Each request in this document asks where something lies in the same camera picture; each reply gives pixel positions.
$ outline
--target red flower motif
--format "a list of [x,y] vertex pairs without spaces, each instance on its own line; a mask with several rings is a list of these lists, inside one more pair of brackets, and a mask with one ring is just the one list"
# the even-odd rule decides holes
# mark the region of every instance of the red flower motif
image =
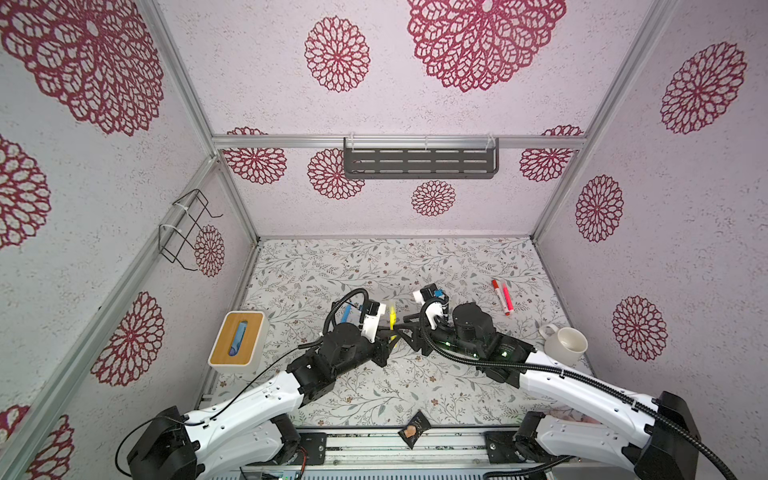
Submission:
[[611,177],[599,175],[581,189],[576,202],[576,225],[581,235],[591,242],[607,239],[619,226],[624,200],[619,184]]
[[216,276],[224,265],[224,241],[213,225],[200,229],[194,241],[194,259],[205,276]]
[[11,438],[16,426],[27,415],[29,406],[14,405],[10,409],[0,412],[0,449]]
[[[238,127],[229,135],[266,135],[250,127]],[[282,148],[237,148],[221,152],[232,171],[255,184],[277,182],[286,173],[286,156]]]
[[414,55],[444,87],[488,90],[528,67],[565,0],[408,0]]
[[661,121],[674,133],[701,130],[725,113],[744,83],[744,52],[726,41],[687,59],[661,99]]
[[[546,130],[543,135],[582,135],[584,132],[573,125],[558,125]],[[520,171],[523,176],[545,182],[560,177],[574,151],[570,148],[528,148],[520,157]]]
[[425,217],[444,214],[453,206],[456,192],[449,184],[439,180],[430,180],[419,185],[411,196],[411,205]]
[[165,319],[156,299],[141,292],[101,351],[91,373],[99,383],[126,386],[149,370],[163,346]]
[[73,434],[74,429],[69,426],[69,415],[62,415],[56,424],[56,430],[48,434],[42,450],[27,468],[26,480],[64,478],[69,472],[69,459],[74,452]]
[[0,135],[0,249],[35,236],[51,211],[50,196],[37,161]]
[[653,360],[667,346],[667,323],[647,299],[629,296],[616,305],[614,335],[621,349],[637,360]]
[[5,50],[40,91],[107,133],[149,129],[163,99],[163,69],[131,0],[0,0]]
[[365,180],[350,180],[344,175],[344,152],[338,148],[317,152],[310,159],[306,174],[315,190],[328,198],[341,200],[357,195]]
[[306,66],[328,90],[349,91],[368,73],[371,59],[366,38],[345,18],[325,17],[317,22],[304,48]]

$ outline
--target floral tablecloth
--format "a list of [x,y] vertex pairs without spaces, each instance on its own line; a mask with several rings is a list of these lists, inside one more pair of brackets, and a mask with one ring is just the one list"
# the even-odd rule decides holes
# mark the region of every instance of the floral tablecloth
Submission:
[[[515,305],[511,316],[498,305],[492,278],[508,283]],[[400,318],[418,312],[412,292],[430,283],[450,295],[452,307],[477,302],[499,331],[536,346],[543,343],[541,324],[567,324],[530,240],[267,240],[243,304],[243,310],[262,310],[270,319],[257,370],[296,344],[318,338],[331,302],[351,289],[361,286],[373,300],[394,302]],[[288,355],[274,369],[284,369],[298,355]],[[590,372],[584,360],[577,368]],[[231,398],[251,378],[219,376],[214,402]],[[580,418],[567,406],[496,383],[474,367],[436,353],[414,353],[404,341],[387,367],[369,363],[340,376],[332,392],[291,416],[296,425],[402,425],[420,409],[433,425],[516,424],[529,410]]]

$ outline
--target pink marker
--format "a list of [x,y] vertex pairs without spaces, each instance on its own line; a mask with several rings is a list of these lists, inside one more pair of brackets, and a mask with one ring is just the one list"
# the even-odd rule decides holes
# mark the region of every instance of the pink marker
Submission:
[[504,282],[504,297],[507,299],[507,310],[514,311],[515,307],[512,305],[512,298],[509,297],[509,290],[507,290],[507,283]]
[[496,292],[496,295],[498,296],[499,305],[502,306],[502,310],[504,310],[504,314],[509,315],[509,309],[507,308],[507,303],[504,301],[504,296],[502,295],[502,289],[498,288],[498,282],[496,280],[492,280],[491,283],[493,283],[493,290]]

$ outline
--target ceramic cup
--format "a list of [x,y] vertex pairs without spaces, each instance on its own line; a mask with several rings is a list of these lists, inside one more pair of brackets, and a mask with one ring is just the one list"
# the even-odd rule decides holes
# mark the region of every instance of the ceramic cup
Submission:
[[559,327],[553,323],[542,325],[538,332],[545,338],[544,353],[566,366],[574,366],[587,351],[587,337],[570,326]]

